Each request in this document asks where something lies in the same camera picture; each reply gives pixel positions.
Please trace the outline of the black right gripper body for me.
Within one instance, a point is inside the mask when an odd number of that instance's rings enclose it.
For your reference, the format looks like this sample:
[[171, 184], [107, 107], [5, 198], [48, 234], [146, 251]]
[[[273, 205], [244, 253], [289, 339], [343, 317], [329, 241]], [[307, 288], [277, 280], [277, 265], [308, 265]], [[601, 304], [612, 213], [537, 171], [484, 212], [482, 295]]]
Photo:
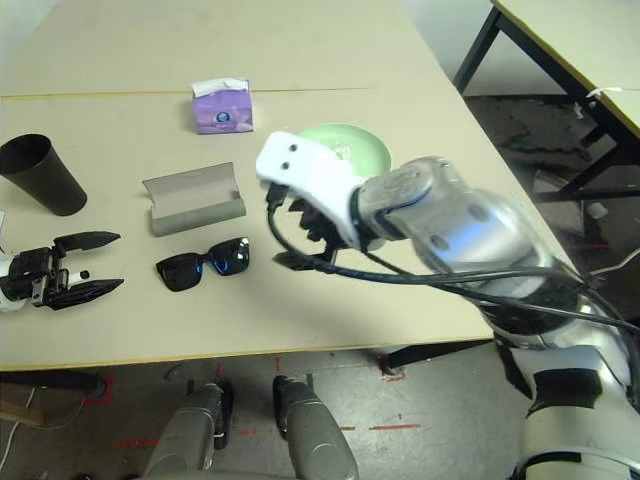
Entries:
[[323, 252], [315, 254], [315, 257], [324, 261], [335, 261], [338, 251], [347, 248], [347, 244], [340, 236], [336, 226], [304, 199], [295, 199], [288, 211], [301, 214], [299, 226], [307, 232], [308, 240], [312, 242], [325, 241]]

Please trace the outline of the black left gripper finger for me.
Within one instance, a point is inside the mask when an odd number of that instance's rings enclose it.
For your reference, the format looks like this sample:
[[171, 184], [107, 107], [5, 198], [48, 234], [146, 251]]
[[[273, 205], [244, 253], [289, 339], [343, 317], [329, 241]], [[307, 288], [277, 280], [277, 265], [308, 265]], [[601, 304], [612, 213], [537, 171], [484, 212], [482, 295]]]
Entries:
[[86, 251], [101, 248], [120, 238], [119, 234], [108, 231], [81, 232], [55, 238], [54, 246], [59, 252]]
[[50, 294], [46, 299], [46, 306], [52, 310], [62, 310], [85, 304], [112, 292], [123, 283], [123, 279], [105, 279], [75, 284]]

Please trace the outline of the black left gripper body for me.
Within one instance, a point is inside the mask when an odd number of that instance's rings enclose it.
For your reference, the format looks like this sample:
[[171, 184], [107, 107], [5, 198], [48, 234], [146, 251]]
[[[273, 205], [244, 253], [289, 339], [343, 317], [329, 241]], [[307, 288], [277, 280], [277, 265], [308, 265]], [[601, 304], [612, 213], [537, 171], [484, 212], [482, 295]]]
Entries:
[[53, 247], [1, 252], [1, 307], [23, 308], [28, 302], [46, 306], [47, 297], [69, 286], [69, 272]]

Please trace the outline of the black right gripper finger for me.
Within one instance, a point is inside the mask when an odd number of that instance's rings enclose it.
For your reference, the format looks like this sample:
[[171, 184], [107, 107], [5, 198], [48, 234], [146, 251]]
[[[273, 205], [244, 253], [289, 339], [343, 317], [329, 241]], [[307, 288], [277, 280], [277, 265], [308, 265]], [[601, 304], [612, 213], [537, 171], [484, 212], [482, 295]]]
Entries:
[[[318, 253], [318, 254], [313, 254], [312, 257], [317, 259], [321, 263], [328, 263], [328, 264], [334, 263], [334, 254]], [[280, 252], [276, 254], [272, 258], [272, 260], [276, 264], [283, 266], [292, 271], [310, 271], [310, 270], [315, 270], [320, 272], [325, 271], [324, 267], [318, 267], [313, 262], [310, 262], [309, 260], [305, 260], [299, 256], [296, 256], [290, 251]]]

